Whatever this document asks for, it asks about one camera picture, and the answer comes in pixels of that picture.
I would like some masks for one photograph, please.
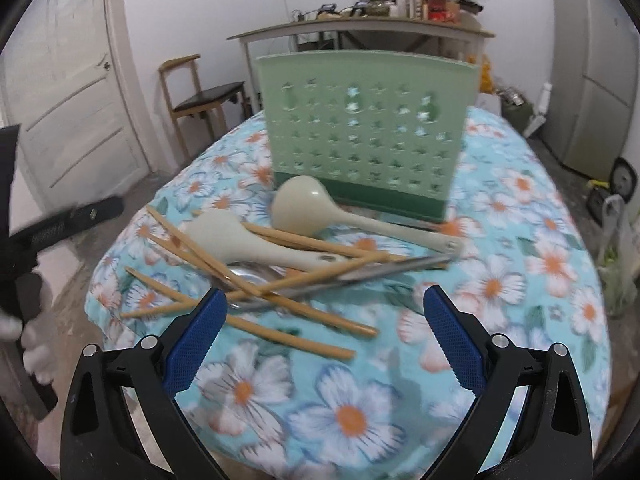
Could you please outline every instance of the blue floral tablecloth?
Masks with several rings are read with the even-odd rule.
[[[158,191],[152,204],[181,228],[192,213],[228,208],[268,225],[271,156],[259,114],[216,142]],[[383,219],[388,215],[364,212]],[[274,311],[244,316],[264,326],[351,348],[344,364],[293,351],[225,326],[177,401],[210,450],[278,478],[409,478],[424,471],[454,433],[473,395],[450,370],[420,314],[439,283],[460,310],[517,345],[564,342],[588,403],[594,446],[609,397],[610,352],[596,271],[554,184],[526,142],[501,118],[469,108],[464,149],[442,232],[465,237],[447,270],[412,272],[318,295],[311,303],[378,327],[359,340]],[[125,271],[132,266],[193,297],[206,277],[150,243],[168,238],[139,211],[95,269],[85,310],[107,349],[159,334],[170,317],[121,320],[121,312],[170,300]],[[322,236],[362,248],[419,255],[426,250],[335,226]],[[524,400],[509,415],[485,466],[499,462]]]

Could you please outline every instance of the floral tablecloth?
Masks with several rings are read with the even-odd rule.
[[[182,227],[194,211],[208,208],[268,225],[273,187],[264,127],[261,114],[243,123],[160,189],[152,204]],[[412,272],[312,300],[316,308],[377,326],[380,336],[373,340],[274,311],[245,314],[270,328],[356,350],[348,364],[223,327],[190,389],[177,396],[204,445],[286,479],[408,478],[427,469],[473,400],[420,314],[431,283],[517,345],[547,349],[564,342],[595,443],[609,395],[610,354],[593,263],[526,142],[504,120],[476,108],[469,108],[442,232],[465,237],[462,258],[446,271]],[[159,334],[172,320],[120,319],[121,312],[169,302],[132,279],[125,266],[193,297],[209,287],[205,276],[149,243],[147,233],[167,238],[141,210],[95,269],[85,310],[103,330],[107,349]],[[426,253],[345,226],[322,236],[397,254]],[[522,390],[485,466],[499,462],[506,448]]]

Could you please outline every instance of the chair leg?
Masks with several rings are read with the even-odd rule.
[[[176,119],[176,117],[173,114],[170,113],[170,115],[171,115],[171,121],[174,124],[175,136],[178,138],[178,144],[180,144],[180,148],[184,153],[184,158],[186,160],[189,160],[191,158],[191,155],[189,154],[189,150],[187,149],[187,143],[184,142],[184,134],[180,129],[180,124],[178,124],[178,119]]]
[[[222,111],[222,105],[220,103],[216,103],[216,115],[218,117],[218,123],[222,127],[222,135],[220,136],[222,137],[228,132],[228,129],[226,128],[225,113]]]
[[[204,121],[207,125],[207,131],[209,132],[209,135],[211,136],[211,140],[213,142],[216,142],[216,134],[213,131],[213,124],[211,123],[211,116],[209,115],[209,111],[204,112]]]
[[[244,120],[246,121],[251,117],[251,107],[249,105],[249,99],[244,92],[244,85],[240,87],[240,95],[242,96],[242,112],[244,113]]]

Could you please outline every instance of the refrigerator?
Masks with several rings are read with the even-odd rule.
[[[554,0],[553,85],[542,139],[564,166],[608,180],[629,131],[638,34],[618,0]]]

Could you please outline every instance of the silver bolt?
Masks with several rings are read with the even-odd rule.
[[[509,339],[502,334],[496,334],[491,338],[491,342],[498,348],[507,348],[509,346]]]
[[[156,346],[157,342],[158,338],[156,336],[148,335],[142,339],[142,341],[140,342],[140,346],[142,346],[142,348],[144,348],[145,350],[149,350],[150,348]]]
[[[82,355],[84,357],[91,357],[98,351],[98,347],[96,345],[87,345],[82,349]]]
[[[554,345],[554,352],[558,355],[567,355],[569,351],[566,349],[562,343],[556,343]]]

